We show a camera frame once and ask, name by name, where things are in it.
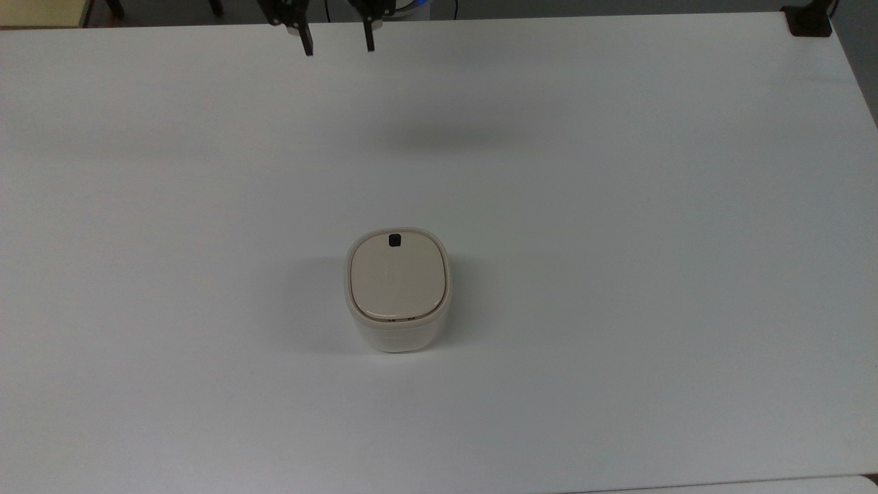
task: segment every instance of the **beige lid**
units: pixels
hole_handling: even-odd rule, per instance
[[[350,261],[354,303],[378,320],[426,316],[442,303],[445,283],[439,247],[418,232],[370,237],[356,248]]]

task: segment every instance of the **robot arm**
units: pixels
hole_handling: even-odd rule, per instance
[[[314,43],[311,30],[308,28],[306,12],[309,0],[257,0],[271,25],[286,25],[290,34],[302,39],[305,54],[314,54]],[[396,13],[396,0],[348,0],[360,17],[363,18],[363,29],[366,34],[366,47],[375,51],[375,39],[372,31],[381,27],[382,19]]]

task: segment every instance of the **table surface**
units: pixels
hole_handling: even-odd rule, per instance
[[[9,492],[878,470],[878,131],[780,13],[0,33]],[[444,242],[372,351],[348,247]]]

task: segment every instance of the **floor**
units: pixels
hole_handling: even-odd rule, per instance
[[[873,119],[878,122],[878,2],[839,0],[833,18],[838,37],[863,91]],[[93,0],[87,27],[146,25],[262,24],[256,0],[222,0],[224,14],[214,16],[207,0],[120,0],[126,15],[116,19],[104,0]],[[455,0],[434,0],[432,18],[449,19]],[[458,18],[534,18],[599,15],[670,14],[696,12],[778,11],[784,4],[806,0],[458,0]],[[327,0],[331,20],[352,21],[355,13],[346,0]],[[326,22],[323,2],[312,0],[311,22]]]

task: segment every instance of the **beige container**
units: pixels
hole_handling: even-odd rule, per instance
[[[348,252],[345,295],[356,326],[382,352],[411,352],[443,331],[451,302],[448,254],[422,229],[373,231]]]

